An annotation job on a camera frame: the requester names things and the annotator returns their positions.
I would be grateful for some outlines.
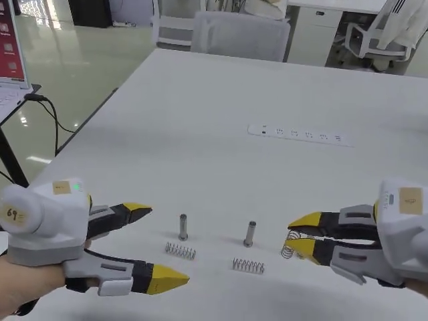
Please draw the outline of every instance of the black cable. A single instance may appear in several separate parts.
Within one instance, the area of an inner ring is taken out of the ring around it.
[[[0,175],[3,176],[5,179],[7,179],[12,184],[15,184],[15,182],[9,176],[7,176],[5,173],[3,173],[2,171],[0,171]]]
[[[53,119],[55,119],[55,116],[47,109],[47,107],[46,107],[46,105],[43,103],[43,102],[38,102],[39,104],[41,104],[42,106],[43,106],[43,108],[45,108],[45,110],[46,110],[46,112],[49,114],[49,115],[51,115],[51,117],[53,118]],[[64,126],[62,126],[61,125],[61,123],[58,121],[58,126],[62,129],[62,130],[65,130],[66,132],[71,132],[72,134],[74,134],[74,131],[73,130],[70,130],[70,129],[67,129],[67,128],[64,128]]]
[[[58,122],[58,115],[57,115],[57,113],[56,113],[56,109],[55,109],[55,106],[54,106],[54,104],[52,104],[52,102],[48,99],[48,98],[45,98],[45,101],[51,106],[51,108],[52,108],[52,112],[53,112],[53,119],[55,119],[55,156],[57,156],[58,155],[58,139],[59,139],[59,135],[60,135],[60,133],[59,133],[59,126],[58,126],[58,124],[59,124],[59,122]]]
[[[58,136],[59,136],[59,122],[58,122],[58,115],[56,113],[56,109],[54,104],[52,104],[52,102],[49,100],[49,98],[46,98],[45,96],[42,95],[38,95],[38,94],[26,94],[24,96],[24,98],[26,100],[29,100],[30,102],[47,102],[51,108],[52,108],[52,112],[53,112],[53,119],[55,120],[55,156],[58,155]]]

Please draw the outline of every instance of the laptop keyboard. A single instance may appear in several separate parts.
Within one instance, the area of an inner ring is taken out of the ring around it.
[[[0,108],[12,103],[18,99],[19,92],[17,90],[0,90]]]

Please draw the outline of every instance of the handwritten number label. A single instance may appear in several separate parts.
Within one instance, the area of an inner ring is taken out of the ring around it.
[[[16,221],[16,215],[18,214],[17,211],[15,211],[14,209],[9,209],[7,211],[7,216],[13,216],[13,220]]]
[[[11,205],[4,205],[3,208],[0,208],[0,219],[4,223],[24,226],[27,221],[27,213],[18,210]]]

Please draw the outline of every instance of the gray chair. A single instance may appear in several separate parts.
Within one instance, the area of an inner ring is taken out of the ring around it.
[[[198,12],[191,51],[282,62],[289,33],[286,21],[224,11]]]
[[[207,0],[153,0],[154,44],[191,45],[193,18],[207,8]]]

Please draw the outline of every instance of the metal pin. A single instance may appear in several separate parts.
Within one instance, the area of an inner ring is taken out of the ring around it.
[[[179,240],[180,241],[186,241],[189,238],[187,235],[187,215],[181,214],[180,215],[180,235]]]
[[[254,230],[255,230],[255,221],[251,221],[248,224],[247,237],[243,240],[243,244],[245,247],[253,246]]]

